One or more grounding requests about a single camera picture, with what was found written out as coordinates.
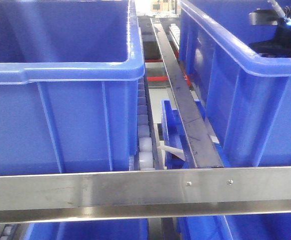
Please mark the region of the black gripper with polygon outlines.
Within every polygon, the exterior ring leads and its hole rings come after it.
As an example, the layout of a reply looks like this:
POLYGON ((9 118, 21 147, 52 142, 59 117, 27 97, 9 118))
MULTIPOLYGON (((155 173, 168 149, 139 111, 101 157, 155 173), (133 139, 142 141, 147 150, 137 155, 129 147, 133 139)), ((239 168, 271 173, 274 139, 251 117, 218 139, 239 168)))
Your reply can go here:
POLYGON ((276 25, 270 40, 253 42, 249 47, 265 58, 291 58, 291 6, 282 8, 275 0, 272 9, 256 9, 249 14, 251 25, 276 25))

